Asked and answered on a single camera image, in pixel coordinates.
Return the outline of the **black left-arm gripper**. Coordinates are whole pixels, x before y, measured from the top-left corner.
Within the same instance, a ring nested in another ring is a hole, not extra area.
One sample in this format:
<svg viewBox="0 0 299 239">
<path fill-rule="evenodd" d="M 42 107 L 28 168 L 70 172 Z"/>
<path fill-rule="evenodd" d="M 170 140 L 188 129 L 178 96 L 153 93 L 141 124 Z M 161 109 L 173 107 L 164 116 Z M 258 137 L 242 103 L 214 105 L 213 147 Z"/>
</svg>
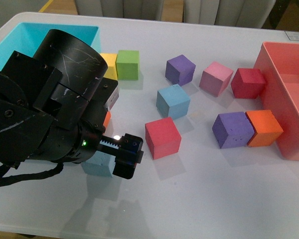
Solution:
<svg viewBox="0 0 299 239">
<path fill-rule="evenodd" d="M 143 139 L 131 134 L 125 134 L 119 140 L 103 135 L 105 127 L 102 120 L 82 118 L 72 130 L 66 130 L 55 125 L 51 126 L 38 149 L 28 158 L 54 163 L 80 163 L 90 159 L 100 144 L 118 148 L 115 157 L 113 175 L 132 179 L 136 166 L 143 157 Z"/>
</svg>

